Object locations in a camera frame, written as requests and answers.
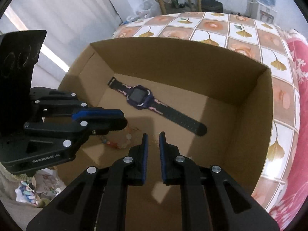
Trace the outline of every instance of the pink fabric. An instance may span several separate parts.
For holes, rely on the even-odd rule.
[[[281,231],[293,220],[308,195],[308,46],[298,38],[291,38],[287,43],[298,76],[301,115],[297,150],[286,190],[269,212]]]

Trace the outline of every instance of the white curtain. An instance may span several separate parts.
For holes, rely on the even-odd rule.
[[[109,0],[13,0],[0,31],[47,30],[32,86],[57,88],[81,51],[110,38],[121,22]]]

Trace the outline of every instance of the watch strap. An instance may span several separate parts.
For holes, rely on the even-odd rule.
[[[122,93],[125,96],[130,92],[132,88],[129,85],[119,82],[114,76],[109,80],[107,85],[110,88],[117,90],[118,92]]]
[[[186,128],[197,136],[203,136],[207,133],[207,127],[203,123],[190,118],[157,99],[154,100],[149,109]]]

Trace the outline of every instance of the watch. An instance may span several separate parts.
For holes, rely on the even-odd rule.
[[[152,92],[141,85],[129,86],[119,82],[115,77],[112,77],[108,82],[108,86],[126,96],[129,105],[136,109],[149,109],[155,113],[164,116],[168,120],[186,128],[197,136],[203,136],[207,132],[207,127],[189,116],[175,110],[172,107],[155,99]]]

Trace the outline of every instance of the watch screen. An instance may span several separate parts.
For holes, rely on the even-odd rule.
[[[143,102],[144,96],[146,96],[147,94],[147,91],[134,88],[132,94],[129,96],[129,99],[135,101],[138,104],[141,104]]]

